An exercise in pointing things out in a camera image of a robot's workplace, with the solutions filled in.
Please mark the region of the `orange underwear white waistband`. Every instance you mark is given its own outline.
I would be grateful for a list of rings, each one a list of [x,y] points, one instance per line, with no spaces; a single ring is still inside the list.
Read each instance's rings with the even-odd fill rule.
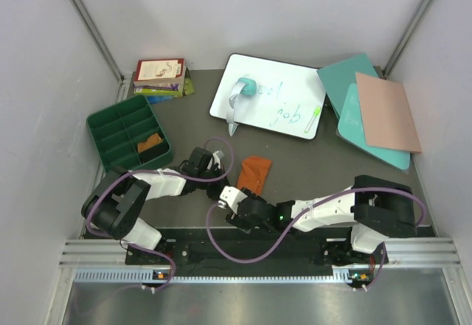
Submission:
[[[270,159],[259,156],[250,156],[244,159],[237,180],[237,188],[240,190],[247,188],[251,192],[261,195],[271,165]]]

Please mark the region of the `mustard brown underwear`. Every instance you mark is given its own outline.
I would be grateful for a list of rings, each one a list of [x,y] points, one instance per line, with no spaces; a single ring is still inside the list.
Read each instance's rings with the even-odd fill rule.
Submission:
[[[144,151],[161,144],[163,141],[164,139],[158,133],[154,133],[145,141],[141,141],[137,144],[137,152],[143,153]]]

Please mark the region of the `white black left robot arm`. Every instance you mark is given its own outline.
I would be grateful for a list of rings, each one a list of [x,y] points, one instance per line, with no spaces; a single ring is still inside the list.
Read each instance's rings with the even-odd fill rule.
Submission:
[[[221,163],[224,153],[196,147],[177,167],[129,172],[111,168],[83,204],[81,214],[99,234],[142,248],[151,263],[162,262],[167,246],[162,234],[139,216],[147,200],[184,196],[197,189],[217,200],[229,185]]]

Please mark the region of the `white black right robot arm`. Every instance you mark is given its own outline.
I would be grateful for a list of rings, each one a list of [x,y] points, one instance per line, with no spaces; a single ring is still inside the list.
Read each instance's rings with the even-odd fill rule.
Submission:
[[[390,238],[417,236],[415,203],[420,200],[408,186],[359,175],[352,186],[333,195],[276,204],[247,188],[226,186],[218,206],[229,211],[228,223],[246,233],[255,228],[280,234],[308,233],[324,226],[352,223],[344,254],[351,262],[359,263]]]

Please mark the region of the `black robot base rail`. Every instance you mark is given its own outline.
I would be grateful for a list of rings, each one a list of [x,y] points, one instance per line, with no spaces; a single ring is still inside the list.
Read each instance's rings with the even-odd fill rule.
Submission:
[[[243,265],[226,259],[222,248],[237,259],[254,259],[272,247],[278,236],[255,229],[247,234],[237,228],[164,228],[159,251],[176,264],[177,276],[330,276],[335,266],[360,266],[368,269],[379,265],[382,248],[374,254],[350,250],[348,227],[317,228],[308,233],[291,232],[277,249],[264,260]]]

